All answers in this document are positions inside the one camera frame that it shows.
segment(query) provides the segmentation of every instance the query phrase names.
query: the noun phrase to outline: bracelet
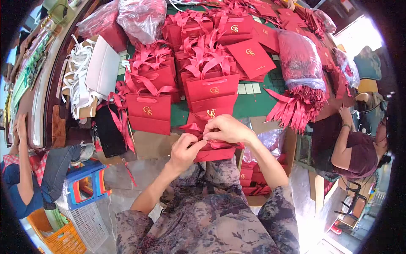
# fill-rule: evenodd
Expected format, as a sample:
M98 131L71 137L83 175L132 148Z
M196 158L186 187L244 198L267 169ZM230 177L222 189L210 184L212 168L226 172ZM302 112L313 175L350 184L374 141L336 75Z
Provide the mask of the bracelet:
M348 124L343 124L341 127L347 126L348 128L350 128L350 131L352 131L352 127Z

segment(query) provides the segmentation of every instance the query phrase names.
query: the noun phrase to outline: orange plastic crate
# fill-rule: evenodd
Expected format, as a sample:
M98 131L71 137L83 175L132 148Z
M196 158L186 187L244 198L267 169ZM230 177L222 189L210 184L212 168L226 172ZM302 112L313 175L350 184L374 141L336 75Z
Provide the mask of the orange plastic crate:
M54 254L82 254L85 253L86 247L80 239L78 232L74 228L71 221L63 226L60 230L48 237L44 237L41 234L43 232L49 232L52 227L45 214L44 208L40 208L32 212L27 217L28 222L34 229L38 237L45 243L45 245Z

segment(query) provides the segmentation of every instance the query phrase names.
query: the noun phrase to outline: maroon shirt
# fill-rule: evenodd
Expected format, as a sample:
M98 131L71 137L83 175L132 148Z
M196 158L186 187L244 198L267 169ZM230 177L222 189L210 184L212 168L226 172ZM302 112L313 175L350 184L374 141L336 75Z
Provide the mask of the maroon shirt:
M322 151L331 150L331 154L333 153L335 142L341 131L341 122L341 116L335 114L314 124L311 140L313 158ZM375 172L378 157L373 137L362 132L350 132L347 148L352 148L348 170L334 167L334 173L349 178L362 178Z

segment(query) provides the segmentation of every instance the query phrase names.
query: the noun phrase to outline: blue shirt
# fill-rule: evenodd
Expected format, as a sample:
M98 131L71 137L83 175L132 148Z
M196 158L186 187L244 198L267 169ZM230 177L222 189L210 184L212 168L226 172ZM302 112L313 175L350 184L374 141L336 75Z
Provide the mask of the blue shirt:
M1 162L0 170L3 172L4 162ZM30 215L33 211L43 207L43 197L41 188L38 185L34 174L32 175L32 185L34 187L34 195L28 205L25 205L18 192L17 184L20 183L20 167L18 164L11 164L6 167L2 173L3 182L8 190L9 197L14 208L17 218L22 219Z

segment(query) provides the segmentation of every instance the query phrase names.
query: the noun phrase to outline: red and white checkered cloth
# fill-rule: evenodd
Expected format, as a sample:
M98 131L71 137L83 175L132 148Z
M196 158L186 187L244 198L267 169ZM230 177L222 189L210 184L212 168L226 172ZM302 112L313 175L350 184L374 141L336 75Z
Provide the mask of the red and white checkered cloth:
M41 186L42 178L44 177L44 170L45 170L45 164L46 164L47 158L48 158L48 152L49 151L47 151L42 158L38 157L38 155L36 155L35 152L28 153L31 169L34 172L34 174L37 176L37 182L38 182L39 186ZM3 172L6 169L6 167L9 166L10 164L20 165L20 157L16 156L16 155L6 154L3 156L3 161L4 161Z

